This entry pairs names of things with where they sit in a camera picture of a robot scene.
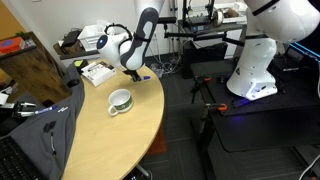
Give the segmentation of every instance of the floor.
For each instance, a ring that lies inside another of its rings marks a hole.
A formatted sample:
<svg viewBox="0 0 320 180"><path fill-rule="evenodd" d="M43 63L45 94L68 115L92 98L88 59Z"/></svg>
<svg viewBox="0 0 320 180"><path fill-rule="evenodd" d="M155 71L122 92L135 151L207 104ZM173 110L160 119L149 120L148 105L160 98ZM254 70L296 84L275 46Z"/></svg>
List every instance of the floor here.
<svg viewBox="0 0 320 180"><path fill-rule="evenodd" d="M152 172L153 180L205 179L190 120L200 118L203 101L197 94L191 104L192 79L178 72L160 78L165 93L163 127L167 151L145 156L140 165Z"/></svg>

